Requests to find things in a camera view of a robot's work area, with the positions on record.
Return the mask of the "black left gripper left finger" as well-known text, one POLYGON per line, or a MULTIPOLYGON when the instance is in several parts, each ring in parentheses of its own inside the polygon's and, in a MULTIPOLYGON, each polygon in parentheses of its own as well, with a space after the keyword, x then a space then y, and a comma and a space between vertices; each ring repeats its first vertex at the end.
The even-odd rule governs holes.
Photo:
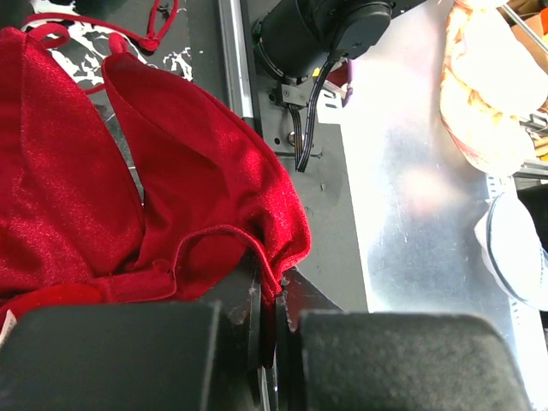
POLYGON ((4 410, 254 410, 261 290, 193 302, 44 307, 1 348, 4 410))

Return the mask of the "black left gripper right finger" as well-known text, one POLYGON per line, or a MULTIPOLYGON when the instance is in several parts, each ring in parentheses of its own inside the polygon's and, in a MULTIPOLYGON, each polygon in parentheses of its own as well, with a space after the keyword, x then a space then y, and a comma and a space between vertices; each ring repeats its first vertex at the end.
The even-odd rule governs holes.
POLYGON ((518 367, 486 321, 346 313, 297 270, 277 297, 280 410, 528 410, 518 367))

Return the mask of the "red bra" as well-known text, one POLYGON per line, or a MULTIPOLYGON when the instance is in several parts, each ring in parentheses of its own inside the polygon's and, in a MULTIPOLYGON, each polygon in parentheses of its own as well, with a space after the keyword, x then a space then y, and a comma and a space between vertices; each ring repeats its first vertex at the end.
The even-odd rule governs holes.
POLYGON ((57 16, 1 31, 1 320, 55 305, 189 301, 247 252, 271 307, 310 252, 306 213, 268 145, 208 92, 113 33, 102 88, 127 165, 51 48, 57 16))

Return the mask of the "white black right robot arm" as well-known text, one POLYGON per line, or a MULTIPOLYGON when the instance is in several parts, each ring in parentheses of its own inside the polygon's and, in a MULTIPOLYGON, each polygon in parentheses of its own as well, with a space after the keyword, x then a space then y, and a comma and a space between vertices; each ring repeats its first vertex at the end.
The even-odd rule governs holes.
POLYGON ((340 57, 377 44, 392 20, 392 1, 278 2, 253 27, 253 50, 275 80, 300 84, 340 57))

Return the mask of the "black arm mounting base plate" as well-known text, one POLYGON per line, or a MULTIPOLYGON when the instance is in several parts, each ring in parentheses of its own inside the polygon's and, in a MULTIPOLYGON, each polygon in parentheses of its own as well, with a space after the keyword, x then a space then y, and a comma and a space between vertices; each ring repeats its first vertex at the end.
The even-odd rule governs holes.
POLYGON ((265 141, 291 175, 312 233, 312 251, 298 269, 341 309, 365 312, 366 291, 340 127, 341 98, 331 91, 321 92, 313 155, 306 171, 299 173, 288 142, 290 114, 272 101, 276 86, 270 78, 257 78, 257 112, 265 141))

